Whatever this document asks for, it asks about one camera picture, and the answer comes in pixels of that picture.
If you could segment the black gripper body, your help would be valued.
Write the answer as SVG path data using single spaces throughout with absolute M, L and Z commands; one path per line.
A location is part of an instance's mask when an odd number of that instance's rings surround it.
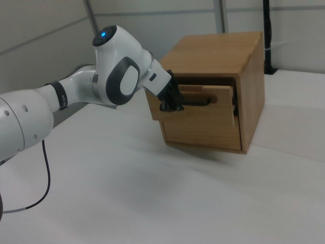
M 163 99 L 164 101 L 173 101 L 175 100 L 173 97 L 173 82 L 177 80 L 172 70 L 166 70 L 166 72 L 171 76 L 171 78 L 168 81 L 167 85 L 156 96 L 158 97 L 159 100 Z

